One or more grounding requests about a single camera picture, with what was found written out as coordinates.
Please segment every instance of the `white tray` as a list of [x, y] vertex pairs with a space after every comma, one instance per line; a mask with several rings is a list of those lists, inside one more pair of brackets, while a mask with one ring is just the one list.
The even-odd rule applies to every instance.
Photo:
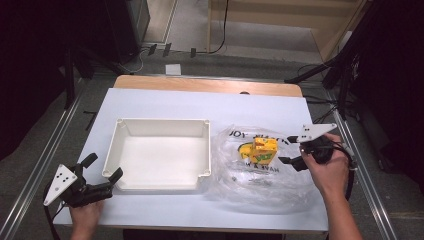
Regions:
[[118, 119], [102, 175], [123, 191], [194, 190], [211, 174], [208, 120]]

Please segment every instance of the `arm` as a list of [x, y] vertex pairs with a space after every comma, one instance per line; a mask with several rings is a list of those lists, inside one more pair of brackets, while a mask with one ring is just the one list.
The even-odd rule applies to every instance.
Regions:
[[73, 223], [71, 240], [90, 240], [96, 231], [97, 223], [103, 210], [103, 201], [84, 207], [69, 207]]
[[[339, 136], [326, 134], [333, 142], [341, 142]], [[344, 153], [334, 150], [327, 164], [318, 164], [312, 155], [302, 152], [315, 185], [321, 192], [327, 209], [330, 239], [362, 239], [353, 219], [349, 203], [344, 197], [348, 178], [348, 159]]]

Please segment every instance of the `metal rail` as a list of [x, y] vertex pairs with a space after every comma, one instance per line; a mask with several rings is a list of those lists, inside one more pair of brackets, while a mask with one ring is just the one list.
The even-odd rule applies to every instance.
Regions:
[[59, 146], [62, 137], [75, 114], [75, 110], [79, 105], [82, 92], [85, 88], [84, 80], [79, 79], [77, 88], [80, 89], [78, 95], [76, 96], [71, 106], [63, 112], [58, 124], [50, 136], [49, 141], [44, 147], [38, 162], [34, 166], [34, 170], [31, 172], [31, 175], [29, 176], [21, 193], [16, 198], [7, 219], [1, 228], [0, 239], [9, 240], [14, 238], [16, 231], [18, 230], [18, 227], [21, 224], [25, 213], [29, 208], [45, 173], [47, 172], [56, 149]]
[[[327, 92], [328, 100], [336, 100], [334, 93], [330, 91]], [[356, 176], [359, 179], [359, 183], [361, 184], [362, 190], [364, 191], [365, 197], [368, 200], [368, 204], [374, 215], [377, 226], [380, 230], [381, 236], [383, 239], [387, 240], [396, 240], [398, 239], [395, 233], [395, 230], [390, 222], [387, 211], [383, 205], [383, 202], [380, 196], [377, 193], [377, 189], [374, 186], [374, 183], [364, 165], [364, 161], [362, 156], [356, 146], [355, 140], [351, 134], [349, 129], [349, 124], [344, 121], [337, 110], [334, 111], [334, 118], [339, 125], [340, 133], [343, 137], [343, 140], [349, 147], [353, 150], [356, 160], [358, 162], [358, 170]]]

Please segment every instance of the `wooden cabinet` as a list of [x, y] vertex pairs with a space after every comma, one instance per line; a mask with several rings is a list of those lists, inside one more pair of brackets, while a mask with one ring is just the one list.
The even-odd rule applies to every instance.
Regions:
[[[209, 0], [210, 24], [223, 20], [227, 0]], [[227, 21], [310, 28], [323, 61], [355, 25], [366, 0], [230, 0]]]

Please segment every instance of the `cable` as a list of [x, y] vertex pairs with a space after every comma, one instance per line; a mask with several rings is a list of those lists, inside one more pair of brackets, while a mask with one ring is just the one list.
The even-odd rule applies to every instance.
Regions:
[[298, 77], [300, 76], [300, 70], [304, 69], [305, 67], [317, 67], [317, 66], [319, 66], [319, 65], [318, 64], [306, 64], [306, 65], [300, 67], [299, 69], [297, 69], [297, 76]]
[[314, 124], [317, 123], [324, 123], [325, 119], [331, 115], [331, 113], [333, 113], [335, 110], [337, 109], [337, 105], [333, 106], [328, 112], [326, 112], [324, 115], [322, 115], [321, 117], [315, 119], [313, 121]]
[[65, 202], [60, 202], [60, 209], [59, 210], [57, 210], [57, 212], [56, 212], [56, 214], [52, 217], [52, 220], [54, 220], [55, 219], [55, 217], [62, 211], [62, 209], [65, 207]]
[[226, 29], [226, 26], [227, 26], [227, 15], [228, 15], [228, 2], [229, 2], [229, 0], [227, 0], [227, 4], [226, 4], [226, 6], [225, 6], [225, 15], [224, 15], [224, 38], [222, 39], [222, 42], [221, 42], [221, 45], [219, 46], [219, 48], [218, 49], [216, 49], [215, 51], [212, 51], [212, 52], [198, 52], [198, 53], [200, 53], [200, 54], [214, 54], [214, 53], [216, 53], [216, 52], [218, 52], [219, 50], [221, 50], [221, 48], [222, 48], [222, 46], [224, 46], [224, 43], [225, 43], [225, 29]]
[[141, 66], [137, 69], [137, 70], [130, 70], [130, 69], [128, 69], [128, 68], [126, 68], [126, 67], [124, 67], [122, 64], [119, 64], [119, 66], [121, 67], [121, 68], [123, 68], [125, 71], [127, 71], [127, 72], [129, 72], [129, 73], [137, 73], [137, 72], [140, 72], [142, 69], [143, 69], [143, 59], [141, 59], [141, 54], [143, 53], [143, 52], [145, 52], [145, 51], [147, 51], [148, 49], [143, 49], [143, 47], [142, 47], [142, 50], [140, 51], [140, 53], [138, 54], [138, 58], [140, 59], [140, 61], [141, 61]]
[[[350, 156], [350, 154], [346, 151], [346, 149], [344, 149], [343, 147], [334, 147], [334, 149], [339, 150], [346, 155], [346, 157], [349, 160], [349, 165], [351, 165], [353, 163], [353, 159]], [[347, 181], [346, 192], [345, 192], [345, 198], [346, 198], [347, 201], [349, 201], [350, 196], [352, 195], [354, 178], [355, 178], [355, 170], [349, 169], [348, 181]]]
[[303, 97], [319, 100], [319, 101], [306, 100], [306, 102], [310, 104], [337, 104], [337, 101], [335, 100], [327, 100], [327, 99], [322, 99], [322, 98], [310, 96], [310, 95], [304, 95]]

